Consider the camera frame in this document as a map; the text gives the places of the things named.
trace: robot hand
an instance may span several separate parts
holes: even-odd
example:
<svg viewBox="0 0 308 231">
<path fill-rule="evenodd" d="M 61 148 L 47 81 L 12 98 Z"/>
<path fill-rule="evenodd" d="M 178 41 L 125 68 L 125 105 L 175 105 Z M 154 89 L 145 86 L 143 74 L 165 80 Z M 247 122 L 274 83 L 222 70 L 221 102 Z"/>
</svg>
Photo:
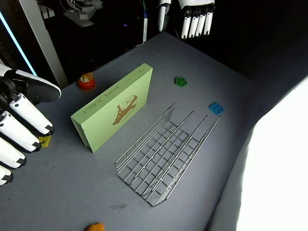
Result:
<svg viewBox="0 0 308 231">
<path fill-rule="evenodd" d="M 210 33 L 215 0 L 179 0 L 185 12 L 181 39 L 208 36 Z M 159 1 L 158 30 L 162 31 L 168 24 L 171 0 Z"/>
<path fill-rule="evenodd" d="M 0 185 L 12 181 L 12 172 L 26 164 L 21 152 L 41 149 L 37 136 L 53 133 L 52 123 L 28 100 L 51 102 L 61 97 L 54 84 L 27 72 L 0 64 Z"/>
</svg>

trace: blue square block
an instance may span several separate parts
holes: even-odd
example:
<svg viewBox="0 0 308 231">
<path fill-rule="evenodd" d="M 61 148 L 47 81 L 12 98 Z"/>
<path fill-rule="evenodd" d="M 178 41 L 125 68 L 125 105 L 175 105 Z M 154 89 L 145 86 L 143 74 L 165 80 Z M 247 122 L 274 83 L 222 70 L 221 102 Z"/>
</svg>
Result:
<svg viewBox="0 0 308 231">
<path fill-rule="evenodd" d="M 208 108 L 209 108 L 215 115 L 217 115 L 217 116 L 225 110 L 225 109 L 224 109 L 222 106 L 220 106 L 220 104 L 217 103 L 217 102 L 215 102 L 215 103 L 209 105 Z"/>
</svg>

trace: red round object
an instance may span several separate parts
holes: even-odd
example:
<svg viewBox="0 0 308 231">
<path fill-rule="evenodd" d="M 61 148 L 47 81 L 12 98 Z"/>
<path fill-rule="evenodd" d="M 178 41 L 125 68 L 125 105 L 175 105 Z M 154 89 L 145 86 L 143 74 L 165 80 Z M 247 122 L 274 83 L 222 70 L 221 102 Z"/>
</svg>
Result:
<svg viewBox="0 0 308 231">
<path fill-rule="evenodd" d="M 93 78 L 93 73 L 89 72 L 89 73 L 83 74 L 78 80 L 78 86 L 80 90 L 83 90 L 83 91 L 93 90 L 96 87 L 96 83 Z"/>
</svg>

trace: metal grid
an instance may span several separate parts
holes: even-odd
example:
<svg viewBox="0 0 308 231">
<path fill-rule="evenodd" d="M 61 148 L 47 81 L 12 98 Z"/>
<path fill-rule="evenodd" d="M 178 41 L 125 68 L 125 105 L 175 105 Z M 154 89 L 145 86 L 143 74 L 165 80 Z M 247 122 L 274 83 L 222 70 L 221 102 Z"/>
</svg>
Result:
<svg viewBox="0 0 308 231">
<path fill-rule="evenodd" d="M 193 138 L 207 119 L 188 134 L 170 121 L 170 106 L 159 119 L 117 160 L 118 176 L 152 206 L 167 200 L 220 117 L 203 137 Z"/>
</svg>

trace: green toy piece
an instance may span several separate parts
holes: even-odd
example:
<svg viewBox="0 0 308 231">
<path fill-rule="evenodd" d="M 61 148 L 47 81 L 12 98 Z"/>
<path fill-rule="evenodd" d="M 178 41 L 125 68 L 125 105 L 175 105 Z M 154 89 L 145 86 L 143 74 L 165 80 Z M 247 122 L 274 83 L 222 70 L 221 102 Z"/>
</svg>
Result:
<svg viewBox="0 0 308 231">
<path fill-rule="evenodd" d="M 175 78 L 174 84 L 178 85 L 180 88 L 183 88 L 187 85 L 187 81 L 186 81 L 186 79 L 184 79 L 182 77 L 178 77 L 178 78 Z"/>
</svg>

